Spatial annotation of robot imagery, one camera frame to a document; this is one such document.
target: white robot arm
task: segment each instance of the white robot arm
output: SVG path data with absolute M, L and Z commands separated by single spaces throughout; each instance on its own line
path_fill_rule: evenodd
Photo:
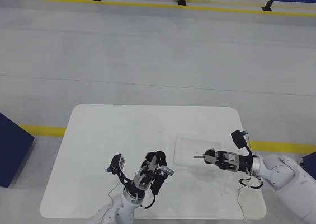
M 260 180 L 260 186 L 251 188 L 260 188 L 263 181 L 268 182 L 281 201 L 302 221 L 316 224 L 316 180 L 285 155 L 253 155 L 243 137 L 245 134 L 247 132 L 237 130 L 232 133 L 232 138 L 238 148 L 248 150 L 248 156 L 210 149 L 196 158 L 203 158 L 206 163 L 215 164 L 223 170 L 246 172 Z
M 123 174 L 124 158 L 122 154 L 115 155 L 111 165 L 106 169 L 118 176 L 120 182 L 125 186 L 123 191 L 112 198 L 112 203 L 103 207 L 106 212 L 102 215 L 100 211 L 91 217 L 88 223 L 94 224 L 132 224 L 134 211 L 139 206 L 148 209 L 155 202 L 155 196 L 168 176 L 174 171 L 167 167 L 165 153 L 162 151 L 150 152 L 146 155 L 138 173 L 133 180 Z M 143 206 L 142 201 L 145 192 L 152 190 L 154 199 L 149 206 Z

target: white tabletop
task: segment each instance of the white tabletop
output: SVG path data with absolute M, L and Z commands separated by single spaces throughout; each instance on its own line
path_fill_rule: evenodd
M 175 174 L 163 184 L 154 206 L 136 209 L 135 218 L 243 219 L 237 189 L 246 174 L 217 166 L 213 170 L 188 169 L 173 163 L 176 139 L 181 134 L 223 139 L 224 150 L 247 155 L 231 139 L 231 132 L 237 129 L 243 130 L 233 108 L 78 105 L 70 117 L 40 212 L 46 218 L 90 218 L 110 201 L 107 193 L 119 182 L 116 175 L 105 172 L 114 155 L 123 154 L 123 172 L 132 179 L 146 153 L 161 150 Z M 111 195 L 121 190 L 122 185 Z M 143 204 L 151 200 L 149 190 Z M 247 219 L 265 216 L 260 190 L 243 188 L 239 201 Z

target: concrete floor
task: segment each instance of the concrete floor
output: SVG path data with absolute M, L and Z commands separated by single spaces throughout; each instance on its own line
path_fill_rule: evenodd
M 231 106 L 251 140 L 316 144 L 316 18 L 0 0 L 0 111 L 64 127 L 82 103 Z M 0 223 L 85 223 L 39 213 L 61 140 L 36 137 Z M 262 192 L 249 222 L 302 223 Z

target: cable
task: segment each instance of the cable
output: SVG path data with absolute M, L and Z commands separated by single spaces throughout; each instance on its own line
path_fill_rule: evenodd
M 140 202 L 139 202 L 139 200 L 138 200 L 138 194 L 136 194 L 136 199 L 137 199 L 137 201 L 138 201 L 138 203 L 140 204 L 140 206 L 142 207 L 142 208 L 144 208 L 144 209 L 148 209 L 148 208 L 150 208 L 151 206 L 153 206 L 153 204 L 154 204 L 154 202 L 155 202 L 155 194 L 153 194 L 153 201 L 151 202 L 151 204 L 150 205 L 148 205 L 148 206 L 144 206 L 144 205 L 142 205 L 142 204 L 140 204 Z
M 120 184 L 120 181 L 119 181 L 119 183 L 117 183 L 117 185 L 115 185 L 115 187 L 108 193 L 108 197 L 110 197 L 111 200 L 112 200 L 112 207 L 113 207 L 113 198 L 112 198 L 109 194 L 112 193 L 112 191 L 114 191 L 114 189 L 116 189 L 119 184 Z M 107 208 L 106 212 L 103 214 L 103 216 L 102 216 L 102 218 L 101 218 L 101 224 L 103 223 L 103 218 L 104 218 L 104 216 L 106 215 L 106 213 L 108 212 L 109 209 L 110 209 L 110 207 L 109 207 L 109 205 L 108 205 L 108 208 Z
M 248 147 L 251 149 L 251 142 L 249 141 L 249 134 L 247 132 L 247 139 L 248 139 Z
M 249 183 L 249 181 L 251 180 L 251 176 L 252 176 L 252 174 L 250 173 L 250 172 L 248 172 L 249 173 L 249 178 L 248 179 L 241 179 L 241 180 L 247 180 L 247 183 Z M 238 200 L 238 198 L 240 197 L 240 193 L 241 193 L 241 189 L 244 187 L 244 186 L 247 186 L 247 185 L 245 185 L 245 184 L 242 184 L 243 186 L 242 187 L 240 187 L 239 189 L 237 189 L 237 203 L 238 203 L 238 205 L 240 206 L 240 209 L 241 209 L 241 212 L 242 212 L 242 215 L 243 215 L 243 221 L 245 222 L 245 223 L 247 223 L 247 221 L 246 221 L 246 218 L 245 218 L 245 213 L 243 212 L 243 209 L 242 209 L 242 206 L 241 206 L 241 204 L 240 204 L 240 201 Z

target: yellow stripe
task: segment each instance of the yellow stripe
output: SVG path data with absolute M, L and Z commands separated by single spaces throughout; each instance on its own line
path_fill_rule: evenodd
M 64 127 L 50 127 L 50 126 L 37 126 L 37 125 L 20 125 L 22 129 L 29 132 L 33 136 L 51 136 L 63 137 L 66 128 Z
M 255 151 L 311 154 L 313 152 L 316 152 L 316 145 L 286 142 L 251 141 L 251 149 Z
M 88 3 L 88 4 L 105 4 L 110 6 L 134 6 L 134 7 L 154 7 L 154 8 L 179 8 L 185 10 L 202 10 L 202 11 L 218 11 L 218 12 L 235 12 L 247 14 L 262 14 L 275 16 L 298 16 L 298 17 L 316 17 L 314 13 L 294 13 L 294 12 L 265 12 L 262 10 L 240 10 L 235 8 L 215 8 L 204 6 L 178 6 L 170 4 L 150 4 L 150 3 L 131 3 L 131 2 L 99 2 L 93 0 L 46 0 L 50 2 L 70 2 L 70 3 Z
M 219 2 L 219 1 L 206 1 L 206 0 L 187 0 L 188 2 L 196 2 L 196 3 L 207 3 L 207 4 L 223 4 L 230 6 L 251 6 L 251 7 L 261 7 L 266 4 L 249 4 L 249 3 L 235 3 L 235 2 Z M 316 10 L 316 7 L 308 7 L 308 6 L 276 6 L 273 5 L 272 8 L 289 8 L 295 10 Z
M 20 127 L 25 131 L 29 132 L 30 134 L 32 134 L 33 136 L 63 137 L 64 132 L 66 131 L 66 128 L 64 127 L 50 127 L 38 125 L 20 125 Z M 316 145 L 295 144 L 285 142 L 251 141 L 251 149 L 254 151 L 310 154 L 316 151 Z

